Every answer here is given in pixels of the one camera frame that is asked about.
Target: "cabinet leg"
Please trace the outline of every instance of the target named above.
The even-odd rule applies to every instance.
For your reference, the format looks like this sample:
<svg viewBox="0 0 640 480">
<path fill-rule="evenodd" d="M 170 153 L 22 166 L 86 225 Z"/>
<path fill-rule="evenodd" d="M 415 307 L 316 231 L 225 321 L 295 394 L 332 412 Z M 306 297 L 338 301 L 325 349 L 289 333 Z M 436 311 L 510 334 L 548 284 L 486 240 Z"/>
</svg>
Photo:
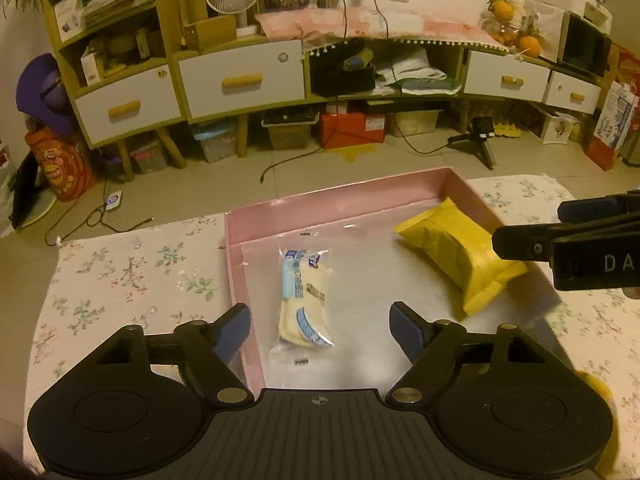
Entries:
<svg viewBox="0 0 640 480">
<path fill-rule="evenodd" d="M 249 136 L 249 115 L 238 115 L 238 127 L 236 129 L 236 152 L 238 156 L 243 158 L 246 156 L 246 145 Z"/>
<path fill-rule="evenodd" d="M 466 126 L 469 122 L 469 110 L 471 109 L 471 100 L 467 97 L 462 98 L 462 108 L 460 108 L 460 126 L 458 131 L 466 134 Z"/>
<path fill-rule="evenodd" d="M 133 168 L 131 166 L 131 158 L 129 157 L 129 150 L 124 139 L 116 140 L 116 146 L 118 147 L 118 153 L 122 160 L 122 169 L 124 170 L 124 178 L 127 182 L 133 181 Z"/>
<path fill-rule="evenodd" d="M 186 168 L 187 161 L 184 160 L 182 153 L 180 153 L 178 146 L 175 145 L 175 142 L 171 138 L 171 135 L 169 135 L 169 131 L 166 129 L 166 127 L 160 126 L 160 128 L 156 128 L 156 134 L 158 134 L 160 142 L 164 144 L 166 150 L 169 152 L 169 155 L 171 155 L 171 158 L 174 160 L 174 164 L 181 170 Z"/>
</svg>

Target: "pink box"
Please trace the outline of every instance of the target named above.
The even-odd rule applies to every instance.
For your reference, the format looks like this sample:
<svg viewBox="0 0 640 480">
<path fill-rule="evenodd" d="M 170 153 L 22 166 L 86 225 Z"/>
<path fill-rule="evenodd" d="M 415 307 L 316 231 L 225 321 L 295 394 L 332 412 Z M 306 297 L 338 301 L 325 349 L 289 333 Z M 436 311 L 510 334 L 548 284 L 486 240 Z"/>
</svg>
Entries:
<svg viewBox="0 0 640 480">
<path fill-rule="evenodd" d="M 428 258 L 402 246 L 393 231 L 398 223 L 447 197 L 489 232 L 501 225 L 451 168 L 324 189 L 226 214 L 231 297 L 233 303 L 246 303 L 252 309 L 252 330 L 241 357 L 248 386 L 256 396 L 265 386 L 377 387 L 384 394 L 410 366 L 388 334 L 393 301 L 405 301 L 427 320 L 447 317 L 470 331 L 485 333 L 495 332 L 503 322 L 527 323 L 558 306 L 553 286 L 532 264 L 530 273 L 513 280 L 484 311 L 463 318 L 452 306 L 459 302 L 455 299 L 459 289 Z M 334 354 L 324 354 L 332 360 L 330 366 L 324 362 L 319 368 L 298 367 L 293 373 L 272 364 L 270 347 L 277 339 L 280 307 L 278 251 L 295 248 L 330 250 L 334 272 L 327 309 L 340 319 L 334 328 L 342 342 L 331 350 Z M 338 370 L 347 361 L 358 367 L 359 378 L 353 377 L 352 370 Z"/>
</svg>

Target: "table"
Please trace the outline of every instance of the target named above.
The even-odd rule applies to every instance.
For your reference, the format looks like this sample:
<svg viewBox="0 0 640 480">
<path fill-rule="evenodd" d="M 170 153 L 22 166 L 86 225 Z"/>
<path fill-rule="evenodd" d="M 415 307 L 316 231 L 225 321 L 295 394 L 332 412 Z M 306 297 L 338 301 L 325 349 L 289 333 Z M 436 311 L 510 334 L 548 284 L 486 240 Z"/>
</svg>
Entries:
<svg viewBox="0 0 640 480">
<path fill-rule="evenodd" d="M 539 175 L 482 178 L 474 190 L 506 224 L 558 221 L 572 199 Z M 121 326 L 169 333 L 191 319 L 215 320 L 230 305 L 223 215 L 125 234 L 78 240 L 60 248 L 31 349 L 24 419 L 24 457 L 40 467 L 26 431 L 33 403 L 58 378 Z M 541 268 L 551 279 L 547 264 Z M 546 316 L 574 367 L 614 393 L 621 452 L 612 480 L 640 476 L 640 301 L 619 290 L 560 292 Z M 175 369 L 156 367 L 177 378 Z"/>
</svg>

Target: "power cord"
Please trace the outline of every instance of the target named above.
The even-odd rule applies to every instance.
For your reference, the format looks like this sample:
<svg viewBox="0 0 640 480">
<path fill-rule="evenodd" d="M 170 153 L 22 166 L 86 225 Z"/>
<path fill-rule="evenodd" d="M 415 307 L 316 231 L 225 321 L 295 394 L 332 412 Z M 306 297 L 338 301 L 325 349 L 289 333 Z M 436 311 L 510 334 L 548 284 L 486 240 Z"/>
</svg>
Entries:
<svg viewBox="0 0 640 480">
<path fill-rule="evenodd" d="M 380 8 L 378 7 L 378 1 L 373 0 L 373 4 L 376 6 L 376 12 L 385 21 L 386 39 L 388 40 L 389 39 L 389 22 L 386 20 L 386 16 L 380 11 Z M 394 81 L 396 82 L 396 86 L 400 89 L 400 97 L 402 97 L 402 85 L 398 83 L 398 76 L 396 76 L 396 71 L 394 70 L 393 60 L 389 62 L 389 65 L 391 66 L 391 73 L 394 76 Z M 435 150 L 431 150 L 430 152 L 422 152 L 421 150 L 418 150 L 418 148 L 416 148 L 414 145 L 412 145 L 412 143 L 409 142 L 409 139 L 406 138 L 405 134 L 400 129 L 400 126 L 398 126 L 398 121 L 396 120 L 396 114 L 393 115 L 393 120 L 394 120 L 394 126 L 396 127 L 396 130 L 398 130 L 398 132 L 404 139 L 404 142 L 406 142 L 409 148 L 414 150 L 414 152 L 418 153 L 419 155 L 433 155 L 433 153 L 437 153 L 441 150 L 444 150 L 450 145 L 450 142 L 447 142 L 446 144 L 444 144 L 443 146 L 440 146 L 439 148 L 436 148 Z"/>
<path fill-rule="evenodd" d="M 347 1 L 346 0 L 342 0 L 342 6 L 344 9 L 344 35 L 342 37 L 342 42 L 345 43 L 347 41 Z M 336 133 L 336 130 L 338 129 L 338 103 L 340 102 L 340 96 L 336 95 L 335 97 L 335 113 L 336 113 L 336 120 L 335 120 L 335 124 L 334 124 L 334 129 L 332 130 L 332 132 L 329 134 L 329 137 L 327 137 L 327 140 L 324 142 L 324 144 L 328 144 L 329 141 L 331 139 L 334 138 L 334 135 Z M 278 166 L 280 166 L 281 164 L 285 164 L 286 162 L 291 162 L 292 160 L 298 160 L 299 158 L 304 158 L 306 156 L 310 156 L 310 155 L 315 155 L 316 153 L 320 152 L 324 150 L 324 146 L 321 144 L 320 146 L 318 146 L 315 150 L 308 152 L 308 153 L 303 153 L 302 155 L 297 155 L 297 156 L 292 156 L 289 158 L 286 158 L 285 160 L 281 160 L 280 162 L 276 162 L 275 164 L 271 164 L 268 168 L 266 168 L 261 176 L 260 176 L 260 184 L 264 183 L 264 177 L 267 174 L 267 172 L 269 170 L 272 170 L 274 168 L 277 168 Z"/>
<path fill-rule="evenodd" d="M 116 229 L 115 227 L 107 224 L 107 222 L 104 222 L 102 219 L 104 218 L 104 214 L 106 212 L 106 202 L 107 202 L 107 179 L 105 178 L 104 179 L 104 187 L 102 188 L 102 205 L 99 205 L 98 207 L 94 208 L 80 224 L 78 224 L 74 229 L 69 231 L 66 235 L 61 236 L 61 237 L 58 236 L 58 237 L 56 237 L 56 242 L 55 243 L 53 243 L 53 244 L 50 243 L 49 239 L 48 239 L 50 233 L 53 231 L 53 229 L 55 229 L 57 227 L 57 225 L 62 221 L 62 219 L 72 209 L 74 209 L 78 205 L 79 201 L 80 201 L 80 197 L 76 198 L 76 200 L 74 200 L 72 205 L 64 213 L 62 213 L 62 216 L 60 218 L 58 218 L 58 220 L 56 220 L 56 222 L 49 229 L 47 229 L 47 231 L 44 233 L 44 243 L 46 243 L 49 247 L 56 247 L 56 246 L 60 245 L 62 242 L 64 242 L 67 238 L 69 238 L 71 235 L 73 235 L 76 231 L 78 231 L 79 228 L 81 228 L 84 225 L 86 225 L 87 227 L 95 227 L 98 224 L 101 224 L 101 225 L 107 227 L 108 229 L 110 229 L 114 233 L 128 233 L 130 231 L 133 231 L 134 229 L 139 228 L 140 226 L 143 226 L 144 224 L 147 224 L 147 223 L 153 221 L 153 217 L 147 218 L 146 220 L 143 220 L 142 222 L 138 222 L 133 227 L 131 227 L 129 229 L 126 229 L 124 231 Z M 97 218 L 97 220 L 95 222 L 91 222 L 92 217 L 95 214 L 98 214 L 98 218 Z"/>
</svg>

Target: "orange shoe box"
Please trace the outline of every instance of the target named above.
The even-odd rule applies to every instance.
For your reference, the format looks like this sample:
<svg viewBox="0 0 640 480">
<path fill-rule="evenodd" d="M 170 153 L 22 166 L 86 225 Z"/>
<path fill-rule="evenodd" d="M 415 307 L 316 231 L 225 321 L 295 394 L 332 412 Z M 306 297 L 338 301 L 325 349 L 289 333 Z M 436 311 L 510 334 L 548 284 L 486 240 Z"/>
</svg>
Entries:
<svg viewBox="0 0 640 480">
<path fill-rule="evenodd" d="M 385 140 L 384 115 L 366 115 L 361 112 L 321 114 L 319 128 L 323 148 L 344 148 Z"/>
</svg>

